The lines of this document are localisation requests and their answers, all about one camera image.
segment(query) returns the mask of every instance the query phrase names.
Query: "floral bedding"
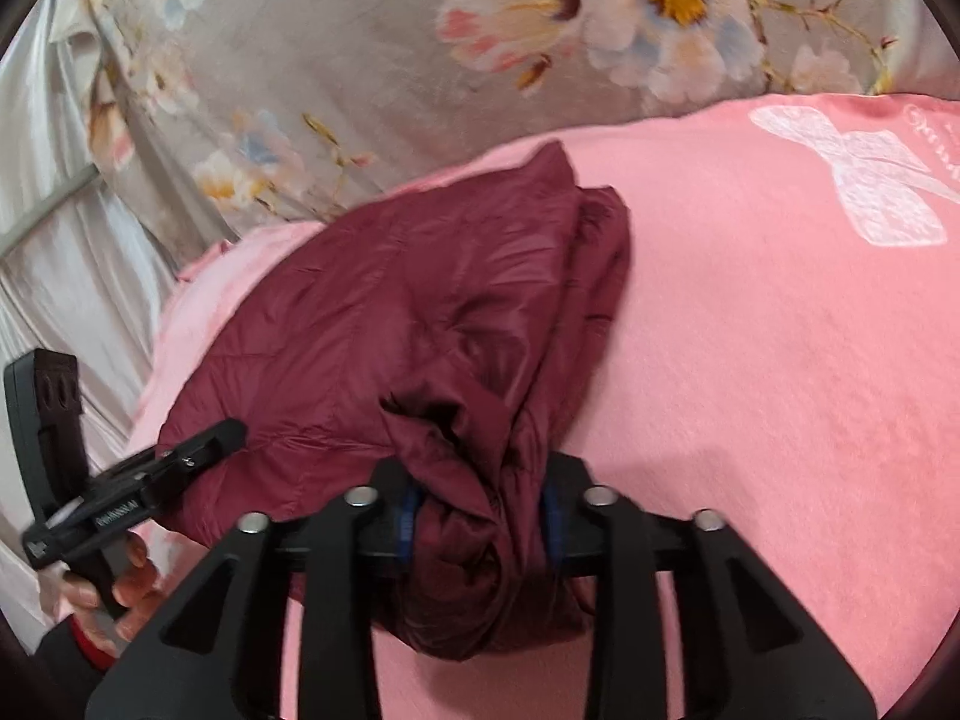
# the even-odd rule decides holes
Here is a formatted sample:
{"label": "floral bedding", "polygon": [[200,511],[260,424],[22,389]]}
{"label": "floral bedding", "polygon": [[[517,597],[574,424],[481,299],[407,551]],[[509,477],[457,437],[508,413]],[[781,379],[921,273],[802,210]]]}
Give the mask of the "floral bedding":
{"label": "floral bedding", "polygon": [[771,92],[960,93],[921,0],[59,0],[52,39],[74,47],[118,193],[162,206],[161,165],[239,233],[560,127]]}

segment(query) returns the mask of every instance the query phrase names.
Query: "fabric fold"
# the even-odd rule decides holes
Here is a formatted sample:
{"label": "fabric fold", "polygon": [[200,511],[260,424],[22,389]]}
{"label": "fabric fold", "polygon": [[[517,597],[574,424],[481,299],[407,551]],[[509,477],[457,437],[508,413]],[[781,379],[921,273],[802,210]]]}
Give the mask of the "fabric fold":
{"label": "fabric fold", "polygon": [[539,492],[629,247],[620,198],[578,187],[559,143],[346,215],[263,278],[176,399],[160,448],[227,415],[250,433],[164,523],[210,544],[251,509],[303,517],[395,454],[426,495],[388,630],[451,659],[581,632]]}

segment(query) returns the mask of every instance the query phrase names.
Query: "metal screw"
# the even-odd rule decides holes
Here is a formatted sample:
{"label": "metal screw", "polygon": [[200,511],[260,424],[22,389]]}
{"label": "metal screw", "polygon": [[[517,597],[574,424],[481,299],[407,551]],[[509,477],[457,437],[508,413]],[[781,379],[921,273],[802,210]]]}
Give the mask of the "metal screw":
{"label": "metal screw", "polygon": [[708,533],[723,530],[727,526],[726,522],[723,522],[723,517],[713,509],[700,509],[693,515],[693,522],[700,530]]}
{"label": "metal screw", "polygon": [[584,501],[588,506],[609,506],[616,503],[617,498],[620,498],[620,494],[616,490],[603,485],[597,485],[584,493]]}
{"label": "metal screw", "polygon": [[270,517],[263,512],[248,512],[237,520],[237,527],[244,533],[262,533],[270,525]]}
{"label": "metal screw", "polygon": [[380,493],[369,487],[351,488],[344,494],[344,501],[351,506],[369,506],[377,498],[380,498]]}

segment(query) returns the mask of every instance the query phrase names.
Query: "black clamp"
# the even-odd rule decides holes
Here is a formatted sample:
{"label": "black clamp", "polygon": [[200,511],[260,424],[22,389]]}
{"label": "black clamp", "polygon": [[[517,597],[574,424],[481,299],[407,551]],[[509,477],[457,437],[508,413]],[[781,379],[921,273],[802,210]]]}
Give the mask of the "black clamp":
{"label": "black clamp", "polygon": [[[304,572],[299,718],[379,720],[371,596],[405,570],[417,504],[416,485],[387,459],[312,517],[246,514],[110,669],[86,717],[277,717],[287,593]],[[877,718],[826,634],[715,512],[648,514],[559,453],[541,512],[557,570],[597,576],[587,720],[666,719],[658,571],[673,575],[688,720]]]}
{"label": "black clamp", "polygon": [[239,450],[247,428],[225,419],[157,456],[153,448],[91,477],[83,446],[77,358],[35,349],[4,370],[20,477],[34,513],[22,536],[35,570],[63,560],[97,587],[114,618],[126,613],[113,580],[128,565],[124,534],[176,503],[205,469]]}

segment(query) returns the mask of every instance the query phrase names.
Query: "white bow print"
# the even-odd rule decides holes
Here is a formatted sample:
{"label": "white bow print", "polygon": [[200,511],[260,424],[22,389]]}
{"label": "white bow print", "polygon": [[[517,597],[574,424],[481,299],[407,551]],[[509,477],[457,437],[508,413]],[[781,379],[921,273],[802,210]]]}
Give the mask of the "white bow print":
{"label": "white bow print", "polygon": [[853,229],[875,247],[931,247],[947,231],[915,187],[960,203],[960,194],[889,130],[841,135],[833,122],[808,105],[755,108],[750,120],[767,132],[816,151],[833,170],[840,204]]}

